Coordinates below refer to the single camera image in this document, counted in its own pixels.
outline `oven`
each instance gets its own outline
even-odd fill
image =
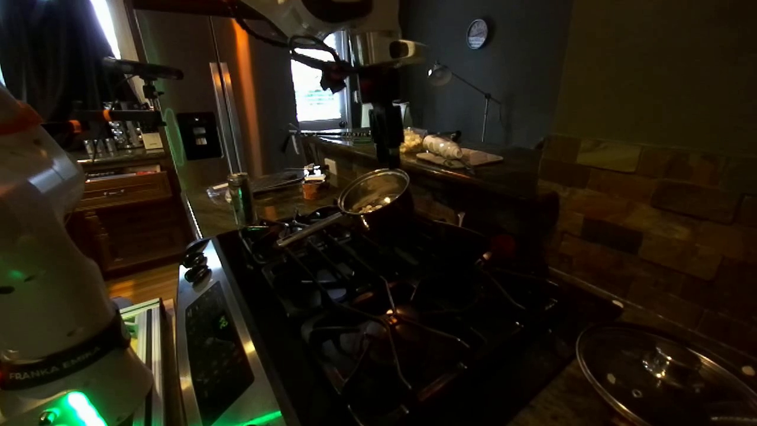
[[[482,234],[332,207],[196,242],[176,344],[187,423],[507,423],[610,302],[487,263]]]

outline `kitchen counter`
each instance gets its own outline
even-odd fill
[[[346,154],[355,155],[357,160],[368,160],[371,166],[371,154],[364,149],[350,149],[344,143],[325,147],[325,155],[332,154]],[[515,168],[514,163],[504,166],[487,166],[476,169],[476,175],[460,172],[460,169],[440,169],[426,163],[420,163],[415,157],[402,157],[402,168],[408,168],[415,175],[422,178],[440,178],[447,182],[463,182],[463,185],[482,185],[492,191],[514,195],[514,198],[537,198],[541,193],[534,193],[532,188],[524,191],[524,187],[511,187],[510,182],[499,182],[504,175],[527,175],[527,168]],[[230,230],[237,230],[234,212],[230,202],[209,198],[207,188],[211,185],[224,182],[224,163],[222,160],[194,160],[185,168],[177,168],[177,178],[183,185],[183,193],[187,200],[190,218],[194,223],[196,236],[216,236]],[[339,185],[327,185],[327,188],[316,198],[305,200],[301,185],[285,185],[273,191],[255,193],[253,202],[259,215],[268,220],[278,218],[292,218],[295,212],[310,212],[321,205],[333,205],[333,195],[339,193]],[[572,291],[589,291],[571,279],[564,279],[559,272],[553,275],[553,282],[562,286],[571,286]],[[643,313],[642,308],[625,305],[622,320],[635,323],[649,323],[659,327],[663,330],[675,330],[677,336],[687,336],[687,330],[675,328],[661,316],[654,316]],[[732,366],[743,366],[750,360],[725,354],[722,360],[730,360]],[[585,423],[585,426],[603,426],[612,419],[612,411],[608,404],[597,395],[597,389],[589,386],[589,381],[583,375],[577,362],[571,362],[537,397],[531,399],[531,404],[511,420],[515,426],[541,426],[541,423]]]

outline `cabinet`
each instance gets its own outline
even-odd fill
[[[105,277],[180,260],[193,231],[169,157],[145,155],[84,168],[86,191],[66,226]]]

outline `countertop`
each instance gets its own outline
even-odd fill
[[[350,149],[350,147],[329,147],[329,149],[347,149],[355,155],[368,155],[368,157],[371,155],[370,152]],[[492,175],[502,178],[502,172],[518,175],[514,166],[499,166],[499,168],[491,166],[486,172],[481,169],[476,175],[469,175],[460,169],[439,169],[434,166],[416,163],[415,157],[402,157],[402,168],[411,168],[415,172],[426,172],[426,175],[443,175],[446,180],[460,180],[469,185],[476,185],[476,182],[492,185],[494,182]],[[228,168],[220,157],[193,160],[177,168],[183,195],[185,195],[196,236],[216,236],[220,231],[240,230],[230,202],[224,202],[222,198],[213,200],[209,195],[209,187],[228,180],[224,169]],[[295,212],[310,212],[321,205],[333,205],[337,193],[339,193],[339,187],[327,185],[316,200],[305,200],[301,185],[292,182],[292,185],[281,185],[279,188],[253,193],[253,202],[261,218],[278,220],[278,218],[292,218]],[[637,305],[625,305],[622,320],[635,323],[661,327],[666,330],[687,334],[682,328],[675,328],[666,320],[643,313]],[[720,360],[730,360],[726,363],[737,369],[741,369],[743,363],[750,363],[750,360],[734,357],[732,353]],[[610,419],[612,419],[612,411],[597,395],[589,381],[583,375],[577,362],[572,362],[511,423],[515,426],[541,426],[541,423],[603,426],[603,423],[610,423]]]

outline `white robot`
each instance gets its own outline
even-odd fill
[[[245,4],[285,39],[346,29],[355,68],[395,68],[422,57],[420,44],[401,39],[397,0]],[[401,120],[381,126],[401,143]],[[80,193],[80,168],[35,110],[0,84],[0,423],[120,426],[151,389],[98,264],[66,234],[64,212]]]

